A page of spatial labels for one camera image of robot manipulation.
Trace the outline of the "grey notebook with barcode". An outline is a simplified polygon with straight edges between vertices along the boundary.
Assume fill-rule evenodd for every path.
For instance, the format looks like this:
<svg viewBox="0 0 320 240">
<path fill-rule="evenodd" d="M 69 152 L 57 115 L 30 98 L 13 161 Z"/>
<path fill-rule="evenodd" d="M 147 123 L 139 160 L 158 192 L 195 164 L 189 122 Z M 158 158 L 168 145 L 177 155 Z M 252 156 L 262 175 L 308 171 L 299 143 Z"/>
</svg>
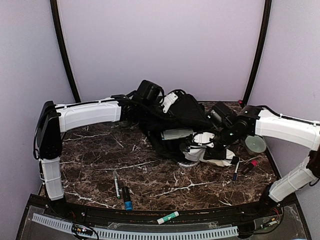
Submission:
<svg viewBox="0 0 320 240">
<path fill-rule="evenodd" d="M 164 141 L 186 138 L 192 135 L 194 131 L 191 128 L 168 129 L 161 133 L 161 139 Z"/>
</svg>

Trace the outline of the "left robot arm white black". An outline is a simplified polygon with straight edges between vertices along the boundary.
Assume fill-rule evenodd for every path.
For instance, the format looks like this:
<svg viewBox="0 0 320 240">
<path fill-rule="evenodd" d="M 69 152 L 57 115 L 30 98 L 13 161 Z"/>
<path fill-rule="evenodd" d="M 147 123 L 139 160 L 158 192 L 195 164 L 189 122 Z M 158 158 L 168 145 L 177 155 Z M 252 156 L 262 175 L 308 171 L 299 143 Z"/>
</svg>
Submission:
<svg viewBox="0 0 320 240">
<path fill-rule="evenodd" d="M 132 119 L 144 112 L 166 120 L 166 114 L 177 99 L 176 93 L 165 94 L 159 85 L 143 80 L 138 89 L 128 94 L 72 104 L 45 102 L 36 125 L 32 153 L 39 161 L 46 196 L 53 201 L 51 210 L 60 218 L 67 218 L 71 213 L 70 206 L 62 200 L 64 190 L 60 159 L 63 133 L 98 123 Z"/>
</svg>

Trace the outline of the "white fabric pouch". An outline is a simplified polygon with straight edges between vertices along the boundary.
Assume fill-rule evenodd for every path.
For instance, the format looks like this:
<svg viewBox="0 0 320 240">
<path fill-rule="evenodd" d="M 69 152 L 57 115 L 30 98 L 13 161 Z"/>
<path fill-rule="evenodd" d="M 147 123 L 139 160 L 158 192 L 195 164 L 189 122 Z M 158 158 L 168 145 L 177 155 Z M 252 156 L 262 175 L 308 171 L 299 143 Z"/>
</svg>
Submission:
<svg viewBox="0 0 320 240">
<path fill-rule="evenodd" d="M 182 150 L 185 159 L 192 162 L 202 162 L 211 164 L 217 167 L 229 167 L 237 165 L 240 162 L 240 157 L 227 148 L 216 150 L 210 147 L 190 147 Z"/>
</svg>

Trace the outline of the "black student bag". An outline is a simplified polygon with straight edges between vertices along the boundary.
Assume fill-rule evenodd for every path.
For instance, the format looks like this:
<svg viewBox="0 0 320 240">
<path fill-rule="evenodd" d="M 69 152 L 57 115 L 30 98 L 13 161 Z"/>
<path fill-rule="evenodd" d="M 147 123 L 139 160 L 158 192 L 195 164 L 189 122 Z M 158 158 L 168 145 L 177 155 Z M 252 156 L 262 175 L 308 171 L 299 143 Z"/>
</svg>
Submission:
<svg viewBox="0 0 320 240">
<path fill-rule="evenodd" d="M 184 139 L 163 140 L 161 133 L 166 130 L 192 129 L 194 132 L 210 130 L 213 124 L 205 115 L 205 108 L 191 94 L 181 95 L 169 111 L 152 108 L 140 115 L 139 127 L 147 136 L 155 152 L 163 159 L 171 159 L 176 163 L 187 163 L 180 145 Z"/>
</svg>

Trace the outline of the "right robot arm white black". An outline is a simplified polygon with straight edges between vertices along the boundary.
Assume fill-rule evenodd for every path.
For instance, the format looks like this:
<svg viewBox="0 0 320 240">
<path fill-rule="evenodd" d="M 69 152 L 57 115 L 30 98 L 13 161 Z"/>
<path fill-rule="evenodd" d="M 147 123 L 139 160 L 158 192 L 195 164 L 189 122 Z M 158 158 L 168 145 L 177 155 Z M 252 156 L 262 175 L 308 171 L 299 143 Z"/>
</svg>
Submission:
<svg viewBox="0 0 320 240">
<path fill-rule="evenodd" d="M 255 205 L 255 213 L 266 217 L 275 204 L 320 178 L 320 123 L 276 113 L 265 105 L 247 105 L 232 113 L 217 103 L 207 114 L 208 128 L 193 137 L 197 145 L 207 147 L 210 155 L 223 151 L 235 141 L 258 136 L 280 139 L 309 149 L 307 157 L 287 175 L 269 184 Z"/>
</svg>

